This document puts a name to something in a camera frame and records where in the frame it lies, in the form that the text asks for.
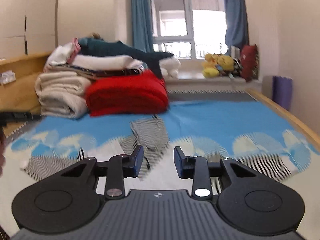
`bed sheet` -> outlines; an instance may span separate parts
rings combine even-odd
[[[167,153],[143,181],[125,179],[126,191],[191,190],[192,180],[180,180],[175,171],[173,148],[177,145],[186,155],[206,155],[215,150],[231,157],[262,152],[284,154],[292,160],[298,172],[305,170],[284,182],[300,193],[306,204],[306,213],[298,231],[306,239],[318,239],[320,200],[317,198],[316,178],[320,175],[320,157],[286,120],[259,102],[177,102],[171,104],[167,113],[159,116],[164,120],[170,138]],[[122,153],[118,140],[131,135],[130,121],[150,117],[86,116],[80,121],[46,118],[35,130],[8,146],[5,153],[7,164],[0,179],[0,224],[9,235],[18,230],[11,214],[11,202],[20,190],[35,182],[19,168],[31,155],[50,155],[54,151],[61,156],[72,156],[81,146],[87,155],[105,161]],[[98,193],[103,192],[103,185],[101,179]]]

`wooden headboard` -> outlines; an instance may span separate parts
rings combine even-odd
[[[16,75],[16,81],[0,86],[0,111],[40,112],[34,86],[50,53],[21,56],[0,62],[0,73],[12,70]],[[10,124],[4,131],[8,134],[18,126],[19,124]]]

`circular cover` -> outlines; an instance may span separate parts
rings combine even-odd
[[[12,202],[19,227],[38,233],[63,233],[88,223],[98,212],[98,195],[74,183],[36,184],[25,188]]]
[[[260,236],[297,228],[304,215],[304,203],[297,192],[276,182],[251,188],[249,185],[250,182],[233,183],[218,197],[217,207],[231,225]]]

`window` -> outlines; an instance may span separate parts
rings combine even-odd
[[[151,0],[151,13],[155,51],[195,59],[228,50],[223,0]]]

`curtain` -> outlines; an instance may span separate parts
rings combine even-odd
[[[153,51],[150,0],[131,0],[133,47]]]
[[[227,54],[230,54],[231,46],[242,49],[249,44],[247,10],[244,0],[224,0],[226,12],[226,45]]]

